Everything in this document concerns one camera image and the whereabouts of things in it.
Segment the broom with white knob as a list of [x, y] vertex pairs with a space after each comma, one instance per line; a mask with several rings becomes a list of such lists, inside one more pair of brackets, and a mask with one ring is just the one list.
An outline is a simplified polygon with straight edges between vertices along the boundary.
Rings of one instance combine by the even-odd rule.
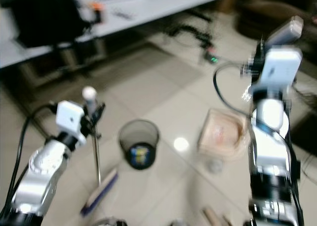
[[[97, 90], [92, 86], [85, 86], [82, 89], [82, 97], [86, 104], [88, 104], [89, 112], [93, 112], [97, 108], [97, 103], [101, 103], [97, 99]], [[91, 192], [86, 203], [80, 210], [82, 217], [88, 216], [98, 207], [98, 204], [104, 198], [118, 176], [117, 171], [112, 170], [105, 177], [102, 177], [99, 138], [93, 137], [92, 135], [91, 137], [93, 140], [93, 156], [97, 174], [97, 187]]]

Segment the brown round pouf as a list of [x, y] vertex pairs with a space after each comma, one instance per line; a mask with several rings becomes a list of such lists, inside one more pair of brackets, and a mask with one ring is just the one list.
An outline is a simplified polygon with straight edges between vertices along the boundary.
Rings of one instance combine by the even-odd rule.
[[317, 0], [236, 0], [235, 30], [251, 39], [268, 37], [292, 17], [304, 24], [312, 22], [313, 4]]

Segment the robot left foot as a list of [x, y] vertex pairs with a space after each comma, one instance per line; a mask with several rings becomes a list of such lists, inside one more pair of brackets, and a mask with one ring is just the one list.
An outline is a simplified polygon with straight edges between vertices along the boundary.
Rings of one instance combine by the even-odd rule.
[[90, 226], [128, 226], [127, 222], [123, 219], [115, 217], [108, 217], [96, 220]]

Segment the black mesh waste bin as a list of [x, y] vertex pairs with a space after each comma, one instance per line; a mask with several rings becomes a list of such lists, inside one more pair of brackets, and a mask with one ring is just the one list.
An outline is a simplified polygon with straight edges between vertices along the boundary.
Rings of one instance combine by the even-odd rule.
[[160, 130], [147, 119], [129, 121], [118, 131], [118, 144], [133, 169], [149, 169], [157, 158]]

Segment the black office chair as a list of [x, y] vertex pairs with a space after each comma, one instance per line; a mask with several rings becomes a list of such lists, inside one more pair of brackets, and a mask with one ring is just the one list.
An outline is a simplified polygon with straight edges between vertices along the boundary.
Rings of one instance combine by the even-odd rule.
[[77, 38], [102, 22], [104, 6], [94, 1], [88, 6], [93, 18], [82, 17], [79, 0], [13, 0], [10, 10], [18, 29], [16, 40], [26, 49], [51, 49], [32, 61], [36, 71], [66, 76], [92, 66]]

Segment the light wooden stick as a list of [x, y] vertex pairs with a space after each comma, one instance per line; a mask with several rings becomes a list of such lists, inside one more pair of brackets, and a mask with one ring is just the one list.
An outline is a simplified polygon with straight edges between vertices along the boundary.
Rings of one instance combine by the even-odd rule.
[[234, 226], [228, 216], [218, 215], [212, 208], [205, 207], [202, 209], [202, 213], [211, 226]]

